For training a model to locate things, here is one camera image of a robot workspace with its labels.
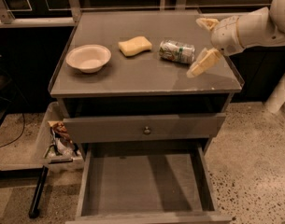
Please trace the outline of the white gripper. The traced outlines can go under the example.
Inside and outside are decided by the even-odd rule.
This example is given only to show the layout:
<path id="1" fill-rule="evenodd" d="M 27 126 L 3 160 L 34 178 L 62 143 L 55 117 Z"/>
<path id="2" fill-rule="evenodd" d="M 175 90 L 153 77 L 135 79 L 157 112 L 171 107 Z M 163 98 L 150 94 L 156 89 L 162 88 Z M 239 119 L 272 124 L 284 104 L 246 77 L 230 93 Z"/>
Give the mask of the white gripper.
<path id="1" fill-rule="evenodd" d="M 237 23 L 238 16 L 221 20 L 198 18 L 196 23 L 202 29 L 211 32 L 211 43 L 214 49 L 204 48 L 187 71 L 187 77 L 197 77 L 214 66 L 222 57 L 231 56 L 244 50 L 240 44 Z"/>

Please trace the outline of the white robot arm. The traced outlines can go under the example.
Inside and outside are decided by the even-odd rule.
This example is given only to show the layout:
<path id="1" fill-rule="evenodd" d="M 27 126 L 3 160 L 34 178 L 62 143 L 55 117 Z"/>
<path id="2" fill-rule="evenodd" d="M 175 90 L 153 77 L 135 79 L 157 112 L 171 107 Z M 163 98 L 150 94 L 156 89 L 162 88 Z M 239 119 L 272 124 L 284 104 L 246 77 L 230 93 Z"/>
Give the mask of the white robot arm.
<path id="1" fill-rule="evenodd" d="M 223 56 L 235 55 L 247 48 L 285 46 L 285 0 L 273 0 L 270 7 L 246 15 L 221 21 L 201 17 L 196 23 L 209 32 L 213 48 L 200 52 L 187 77 L 197 77 Z"/>

